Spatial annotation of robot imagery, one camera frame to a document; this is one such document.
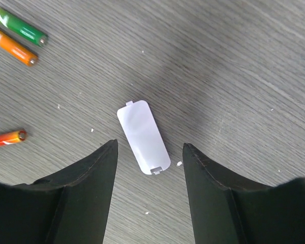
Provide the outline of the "white battery cover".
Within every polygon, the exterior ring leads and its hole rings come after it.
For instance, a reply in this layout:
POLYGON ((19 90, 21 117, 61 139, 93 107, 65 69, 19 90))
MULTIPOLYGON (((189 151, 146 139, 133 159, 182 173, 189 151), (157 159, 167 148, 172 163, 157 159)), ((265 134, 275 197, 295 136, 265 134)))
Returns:
POLYGON ((126 102, 117 118, 144 174, 159 174, 170 167, 169 154, 146 101, 126 102))

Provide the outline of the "orange battery centre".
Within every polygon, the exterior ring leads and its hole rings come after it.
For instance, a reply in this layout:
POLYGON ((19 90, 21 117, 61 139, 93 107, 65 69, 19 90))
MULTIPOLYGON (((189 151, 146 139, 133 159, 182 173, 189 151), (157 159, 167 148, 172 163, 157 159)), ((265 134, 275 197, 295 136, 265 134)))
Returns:
POLYGON ((27 66, 37 63, 38 57, 0 30, 0 48, 10 53, 27 66))

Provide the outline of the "green battery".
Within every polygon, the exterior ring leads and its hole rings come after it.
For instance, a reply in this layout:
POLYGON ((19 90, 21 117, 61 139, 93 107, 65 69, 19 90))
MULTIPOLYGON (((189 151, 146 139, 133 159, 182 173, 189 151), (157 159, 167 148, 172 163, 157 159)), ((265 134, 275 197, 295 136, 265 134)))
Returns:
POLYGON ((44 32, 1 7, 0 24, 37 46, 43 47, 47 44, 48 36, 44 32))

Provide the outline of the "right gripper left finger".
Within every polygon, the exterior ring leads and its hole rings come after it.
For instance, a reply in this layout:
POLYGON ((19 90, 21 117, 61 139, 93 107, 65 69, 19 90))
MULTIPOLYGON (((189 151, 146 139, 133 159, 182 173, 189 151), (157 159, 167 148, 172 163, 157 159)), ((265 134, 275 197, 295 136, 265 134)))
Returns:
POLYGON ((0 182, 0 243, 102 243, 117 160, 110 140, 32 184, 0 182))

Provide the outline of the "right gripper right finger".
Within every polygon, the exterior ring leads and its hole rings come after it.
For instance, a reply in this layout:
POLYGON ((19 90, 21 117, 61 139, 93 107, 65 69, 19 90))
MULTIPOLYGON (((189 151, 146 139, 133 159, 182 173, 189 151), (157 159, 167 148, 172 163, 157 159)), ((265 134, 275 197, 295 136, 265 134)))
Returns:
POLYGON ((305 243, 305 177, 267 186, 183 146, 196 243, 305 243))

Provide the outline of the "red orange battery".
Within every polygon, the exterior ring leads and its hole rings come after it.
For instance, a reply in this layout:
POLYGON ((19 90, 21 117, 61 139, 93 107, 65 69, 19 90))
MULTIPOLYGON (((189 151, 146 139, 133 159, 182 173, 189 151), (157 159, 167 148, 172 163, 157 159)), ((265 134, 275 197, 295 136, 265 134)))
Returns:
POLYGON ((25 130, 0 134, 0 146, 23 142, 26 139, 26 137, 27 137, 27 132, 25 130))

